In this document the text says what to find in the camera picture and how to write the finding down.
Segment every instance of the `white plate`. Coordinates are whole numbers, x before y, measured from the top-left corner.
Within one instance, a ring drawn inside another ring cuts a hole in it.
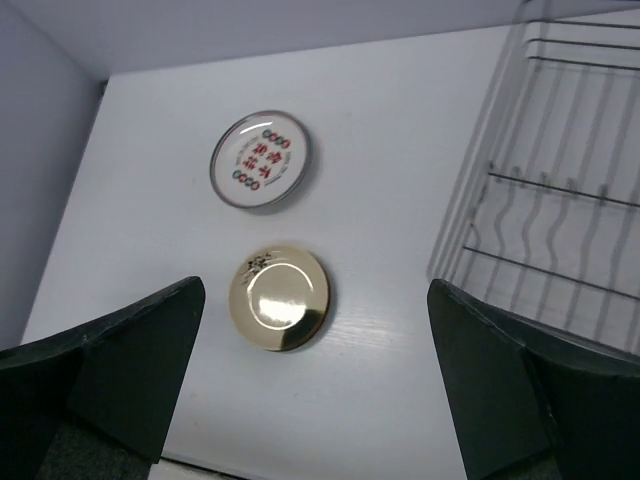
[[[255,208],[289,194],[310,162],[305,128],[286,113],[258,112],[235,123],[211,158],[211,184],[238,208]]]

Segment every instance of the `black object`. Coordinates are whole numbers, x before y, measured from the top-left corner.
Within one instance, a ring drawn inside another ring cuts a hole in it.
[[[0,478],[36,477],[70,422],[157,463],[204,300],[202,281],[189,277],[97,320],[0,352]]]
[[[640,359],[434,280],[429,316],[469,480],[551,453],[560,478],[636,479]]]

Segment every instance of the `metal wire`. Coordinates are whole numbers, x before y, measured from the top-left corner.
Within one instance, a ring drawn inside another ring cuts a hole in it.
[[[640,37],[621,37],[640,25],[553,20],[542,1],[507,37],[429,274],[640,353]]]

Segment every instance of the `gold plate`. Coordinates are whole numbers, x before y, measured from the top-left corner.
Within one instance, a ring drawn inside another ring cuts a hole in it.
[[[273,245],[247,258],[231,282],[229,309],[236,327],[266,350],[291,350],[320,328],[329,307],[329,283],[305,250]]]

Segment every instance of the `gray carpet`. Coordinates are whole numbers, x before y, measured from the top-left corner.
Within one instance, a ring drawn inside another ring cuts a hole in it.
[[[562,480],[562,476],[555,458],[547,452],[518,462],[485,480]]]
[[[80,422],[64,423],[36,480],[146,480],[151,464]]]

